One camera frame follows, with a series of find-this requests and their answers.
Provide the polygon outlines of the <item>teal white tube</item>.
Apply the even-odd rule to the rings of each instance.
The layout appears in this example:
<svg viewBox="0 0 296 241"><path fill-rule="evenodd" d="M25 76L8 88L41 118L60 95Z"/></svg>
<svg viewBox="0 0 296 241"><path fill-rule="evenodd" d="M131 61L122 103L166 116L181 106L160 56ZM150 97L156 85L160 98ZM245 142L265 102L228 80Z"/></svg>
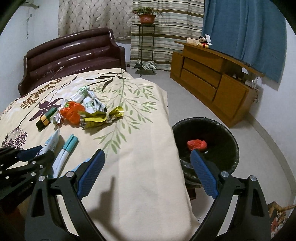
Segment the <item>teal white tube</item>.
<svg viewBox="0 0 296 241"><path fill-rule="evenodd" d="M42 154L46 153L47 151L55 152L57 144L60 138L60 130L57 129L53 135L51 135L48 140L46 140L43 148L36 154L36 156L41 156Z"/></svg>
<svg viewBox="0 0 296 241"><path fill-rule="evenodd" d="M78 138L73 134L67 139L66 143L63 145L58 156L56 157L55 161L53 162L52 178L58 178L65 162L67 161L69 155L74 150L77 143L78 143Z"/></svg>

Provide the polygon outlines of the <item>green gold cylinder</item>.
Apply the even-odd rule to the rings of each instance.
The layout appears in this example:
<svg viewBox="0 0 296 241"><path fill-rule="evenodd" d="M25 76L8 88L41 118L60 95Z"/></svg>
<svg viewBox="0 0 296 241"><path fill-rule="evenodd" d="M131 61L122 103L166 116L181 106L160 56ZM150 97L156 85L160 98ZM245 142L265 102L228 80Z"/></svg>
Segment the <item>green gold cylinder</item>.
<svg viewBox="0 0 296 241"><path fill-rule="evenodd" d="M57 111L57 108L51 108L49 111L47 111L45 114L43 114L40 117L40 119L36 123L36 126L39 131L42 131L51 123L50 118L56 111Z"/></svg>

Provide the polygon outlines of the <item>small silver wrapper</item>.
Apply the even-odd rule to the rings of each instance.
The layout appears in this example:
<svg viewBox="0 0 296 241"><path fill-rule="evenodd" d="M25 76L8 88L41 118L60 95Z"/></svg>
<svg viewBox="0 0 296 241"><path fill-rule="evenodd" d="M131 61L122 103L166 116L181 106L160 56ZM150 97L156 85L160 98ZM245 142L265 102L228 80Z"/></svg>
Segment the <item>small silver wrapper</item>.
<svg viewBox="0 0 296 241"><path fill-rule="evenodd" d="M65 117L60 113L60 108L52 115L52 123L56 126L61 126L65 121Z"/></svg>

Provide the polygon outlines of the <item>orange plastic bag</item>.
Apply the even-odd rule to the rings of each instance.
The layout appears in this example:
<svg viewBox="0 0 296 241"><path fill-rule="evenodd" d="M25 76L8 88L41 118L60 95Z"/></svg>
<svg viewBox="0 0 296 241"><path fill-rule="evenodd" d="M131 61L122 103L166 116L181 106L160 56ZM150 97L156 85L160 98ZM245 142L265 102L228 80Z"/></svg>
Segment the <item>orange plastic bag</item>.
<svg viewBox="0 0 296 241"><path fill-rule="evenodd" d="M66 106L61 108L59 113L73 125L79 125L80 123L80 112L85 111L85 107L77 102L69 101Z"/></svg>

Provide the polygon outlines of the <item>yellow green wrapper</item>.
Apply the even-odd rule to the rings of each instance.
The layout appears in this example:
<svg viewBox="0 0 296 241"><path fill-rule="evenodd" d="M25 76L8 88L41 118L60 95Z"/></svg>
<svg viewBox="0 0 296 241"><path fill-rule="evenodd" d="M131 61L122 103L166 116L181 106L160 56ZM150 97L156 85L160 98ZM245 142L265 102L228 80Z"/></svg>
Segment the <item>yellow green wrapper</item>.
<svg viewBox="0 0 296 241"><path fill-rule="evenodd" d="M122 118L124 115L124 109L122 106L117 106L109 113L102 111L96 111L94 113L79 111L78 113L81 117L80 126L82 128L95 128L102 125L108 125L113 123L115 120Z"/></svg>

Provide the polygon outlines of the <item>green white snack wrapper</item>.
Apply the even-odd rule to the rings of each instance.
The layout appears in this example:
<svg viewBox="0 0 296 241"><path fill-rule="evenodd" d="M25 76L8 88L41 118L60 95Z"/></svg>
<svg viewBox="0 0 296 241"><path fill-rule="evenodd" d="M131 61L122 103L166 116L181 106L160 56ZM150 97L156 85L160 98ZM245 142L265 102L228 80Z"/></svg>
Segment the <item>green white snack wrapper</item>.
<svg viewBox="0 0 296 241"><path fill-rule="evenodd" d="M88 86L79 88L72 96L70 96L69 101L82 104L85 111L90 114L94 114L97 111L102 113L107 112L105 105Z"/></svg>

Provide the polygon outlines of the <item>red plastic bag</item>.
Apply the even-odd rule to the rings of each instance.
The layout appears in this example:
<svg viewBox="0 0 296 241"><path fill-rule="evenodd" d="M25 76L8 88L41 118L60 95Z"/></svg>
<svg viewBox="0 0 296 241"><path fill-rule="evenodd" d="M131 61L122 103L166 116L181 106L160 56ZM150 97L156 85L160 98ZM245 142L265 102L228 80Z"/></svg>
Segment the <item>red plastic bag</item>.
<svg viewBox="0 0 296 241"><path fill-rule="evenodd" d="M207 143L205 141L202 140L190 140L187 141L187 147L189 148L189 150L194 150L197 149L199 151L204 151L207 149Z"/></svg>

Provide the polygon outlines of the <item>floral cushion wooden chair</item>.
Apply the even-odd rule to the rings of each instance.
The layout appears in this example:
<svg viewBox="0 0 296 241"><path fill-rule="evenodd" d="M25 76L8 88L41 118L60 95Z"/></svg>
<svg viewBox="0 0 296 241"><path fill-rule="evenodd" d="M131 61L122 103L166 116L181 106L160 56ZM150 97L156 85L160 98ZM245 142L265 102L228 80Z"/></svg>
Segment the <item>floral cushion wooden chair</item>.
<svg viewBox="0 0 296 241"><path fill-rule="evenodd" d="M267 207L271 221L271 240L295 240L295 204L281 207L273 201Z"/></svg>

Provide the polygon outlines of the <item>dark brown leather sofa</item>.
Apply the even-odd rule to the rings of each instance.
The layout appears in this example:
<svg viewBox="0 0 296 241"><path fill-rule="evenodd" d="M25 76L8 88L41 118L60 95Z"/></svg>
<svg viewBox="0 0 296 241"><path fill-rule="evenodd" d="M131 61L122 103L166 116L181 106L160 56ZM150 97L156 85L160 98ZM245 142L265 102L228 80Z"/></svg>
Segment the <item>dark brown leather sofa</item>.
<svg viewBox="0 0 296 241"><path fill-rule="evenodd" d="M38 86L68 75L93 70L125 69L125 49L108 28L65 35L27 51L18 91L24 96Z"/></svg>

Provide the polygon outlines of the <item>wooden sideboard cabinet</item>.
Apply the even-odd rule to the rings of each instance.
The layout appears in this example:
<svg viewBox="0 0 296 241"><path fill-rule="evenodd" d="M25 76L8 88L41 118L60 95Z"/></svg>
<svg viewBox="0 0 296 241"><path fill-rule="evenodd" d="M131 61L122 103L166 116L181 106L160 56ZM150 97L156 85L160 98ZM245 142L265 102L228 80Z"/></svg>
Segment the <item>wooden sideboard cabinet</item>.
<svg viewBox="0 0 296 241"><path fill-rule="evenodd" d="M257 97L245 84L264 74L229 55L183 43L171 58L170 77L210 109L227 127L241 122Z"/></svg>

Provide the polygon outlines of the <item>beige patterned curtain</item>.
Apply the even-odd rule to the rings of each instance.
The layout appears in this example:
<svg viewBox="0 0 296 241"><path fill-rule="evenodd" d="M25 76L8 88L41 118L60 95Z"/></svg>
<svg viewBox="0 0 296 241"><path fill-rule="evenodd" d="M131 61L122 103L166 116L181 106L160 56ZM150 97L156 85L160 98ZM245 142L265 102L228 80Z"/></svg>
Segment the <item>beige patterned curtain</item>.
<svg viewBox="0 0 296 241"><path fill-rule="evenodd" d="M114 39L124 41L132 35L132 1L59 1L58 35L108 28Z"/></svg>

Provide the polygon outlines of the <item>potted plant red pot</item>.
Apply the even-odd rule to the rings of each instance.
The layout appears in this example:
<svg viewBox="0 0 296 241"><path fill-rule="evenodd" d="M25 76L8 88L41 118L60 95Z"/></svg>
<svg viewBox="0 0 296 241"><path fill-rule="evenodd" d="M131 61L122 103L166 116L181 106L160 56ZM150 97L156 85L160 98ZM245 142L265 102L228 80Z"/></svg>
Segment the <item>potted plant red pot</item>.
<svg viewBox="0 0 296 241"><path fill-rule="evenodd" d="M161 12L158 9L142 6L132 10L132 13L139 17L139 21L142 25L153 24L156 16L161 16Z"/></svg>

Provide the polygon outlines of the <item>mickey mouse plush toy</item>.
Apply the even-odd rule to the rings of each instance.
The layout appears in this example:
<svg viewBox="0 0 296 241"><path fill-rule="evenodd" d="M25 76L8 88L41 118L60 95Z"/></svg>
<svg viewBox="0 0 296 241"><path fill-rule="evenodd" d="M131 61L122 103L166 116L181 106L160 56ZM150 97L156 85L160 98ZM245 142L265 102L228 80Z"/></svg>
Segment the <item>mickey mouse plush toy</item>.
<svg viewBox="0 0 296 241"><path fill-rule="evenodd" d="M212 45L212 43L209 35L206 34L205 36L199 37L199 47L209 48L210 45Z"/></svg>

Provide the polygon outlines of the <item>white box on cabinet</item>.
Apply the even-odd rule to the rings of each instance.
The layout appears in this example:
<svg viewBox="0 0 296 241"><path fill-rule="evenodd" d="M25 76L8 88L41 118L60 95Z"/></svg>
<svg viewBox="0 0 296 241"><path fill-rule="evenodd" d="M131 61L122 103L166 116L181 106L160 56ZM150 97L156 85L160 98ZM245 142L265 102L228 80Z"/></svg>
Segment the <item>white box on cabinet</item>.
<svg viewBox="0 0 296 241"><path fill-rule="evenodd" d="M192 44L192 45L199 45L200 41L199 41L199 39L187 38L187 43Z"/></svg>

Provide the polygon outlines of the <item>blue curtain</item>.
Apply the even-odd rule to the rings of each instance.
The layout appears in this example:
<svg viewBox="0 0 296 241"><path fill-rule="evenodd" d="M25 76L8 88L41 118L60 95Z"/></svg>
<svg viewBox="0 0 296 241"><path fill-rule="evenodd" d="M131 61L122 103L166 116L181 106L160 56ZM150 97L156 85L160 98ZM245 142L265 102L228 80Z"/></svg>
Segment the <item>blue curtain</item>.
<svg viewBox="0 0 296 241"><path fill-rule="evenodd" d="M280 82L285 66L285 17L272 1L205 1L203 34L213 49Z"/></svg>

